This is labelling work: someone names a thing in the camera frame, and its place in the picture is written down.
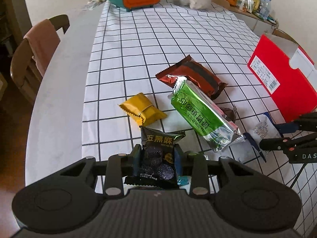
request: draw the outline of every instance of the pink cloth on chair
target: pink cloth on chair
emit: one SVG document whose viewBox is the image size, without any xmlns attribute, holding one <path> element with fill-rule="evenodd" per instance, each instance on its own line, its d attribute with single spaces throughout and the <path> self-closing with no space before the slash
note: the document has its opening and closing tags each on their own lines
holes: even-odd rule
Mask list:
<svg viewBox="0 0 317 238">
<path fill-rule="evenodd" d="M 51 58 L 60 42 L 53 24 L 43 20 L 33 26 L 24 36 L 29 41 L 37 69 L 44 76 Z"/>
</svg>

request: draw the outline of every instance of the checkered tablecloth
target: checkered tablecloth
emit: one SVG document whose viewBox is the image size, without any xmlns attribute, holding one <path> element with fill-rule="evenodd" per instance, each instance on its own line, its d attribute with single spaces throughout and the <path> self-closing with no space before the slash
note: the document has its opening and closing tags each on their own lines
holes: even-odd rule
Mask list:
<svg viewBox="0 0 317 238">
<path fill-rule="evenodd" d="M 281 151 L 269 152 L 267 163 L 248 142 L 235 144 L 222 153 L 211 151 L 182 116 L 167 95 L 172 89 L 155 78 L 156 73 L 190 54 L 192 58 L 228 83 L 214 101 L 220 107 L 237 107 L 237 126 L 242 132 L 259 123 L 259 115 L 270 112 L 276 123 L 284 122 L 275 103 L 247 67 L 258 41 L 246 24 L 231 12 L 213 5 L 208 12 L 181 8 L 172 0 L 161 0 L 154 8 L 126 12 L 107 1 L 99 21 L 87 74 L 82 123 L 82 156 L 107 160 L 118 153 L 130 153 L 140 144 L 140 130 L 118 106 L 143 92 L 167 118 L 150 128 L 164 132 L 186 131 L 179 144 L 184 151 L 203 151 L 211 160 L 222 155 L 290 185 L 301 168 L 291 165 Z M 306 135 L 297 132 L 293 136 Z M 308 235 L 317 216 L 317 165 L 308 164 L 293 189 L 303 210 L 295 225 Z M 102 192 L 103 178 L 97 192 Z M 211 191 L 219 190 L 216 177 Z"/>
</svg>

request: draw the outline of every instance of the teal wrapper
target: teal wrapper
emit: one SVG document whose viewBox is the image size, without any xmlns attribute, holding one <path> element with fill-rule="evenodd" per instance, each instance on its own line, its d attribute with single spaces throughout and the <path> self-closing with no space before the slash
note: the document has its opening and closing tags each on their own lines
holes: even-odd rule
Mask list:
<svg viewBox="0 0 317 238">
<path fill-rule="evenodd" d="M 223 111 L 186 77 L 178 78 L 171 104 L 213 151 L 244 141 L 238 126 L 227 121 Z"/>
</svg>

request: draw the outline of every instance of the open red cardboard box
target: open red cardboard box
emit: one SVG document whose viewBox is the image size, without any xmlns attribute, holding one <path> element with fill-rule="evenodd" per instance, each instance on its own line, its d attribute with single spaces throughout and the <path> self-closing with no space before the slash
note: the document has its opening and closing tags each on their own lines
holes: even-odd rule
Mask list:
<svg viewBox="0 0 317 238">
<path fill-rule="evenodd" d="M 286 122 L 317 108 L 317 70 L 299 45 L 281 37 L 262 35 L 248 67 Z"/>
</svg>

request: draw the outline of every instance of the black cable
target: black cable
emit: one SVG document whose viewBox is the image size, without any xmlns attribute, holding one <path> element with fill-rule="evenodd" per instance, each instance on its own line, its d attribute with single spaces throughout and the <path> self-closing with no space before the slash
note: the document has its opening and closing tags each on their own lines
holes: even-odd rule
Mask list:
<svg viewBox="0 0 317 238">
<path fill-rule="evenodd" d="M 305 166 L 307 166 L 307 163 L 303 164 L 302 168 L 299 170 L 298 174 L 296 175 L 294 181 L 292 182 L 290 188 L 293 188 L 294 184 L 296 183 L 297 179 L 301 175 L 302 171 L 304 170 Z"/>
</svg>

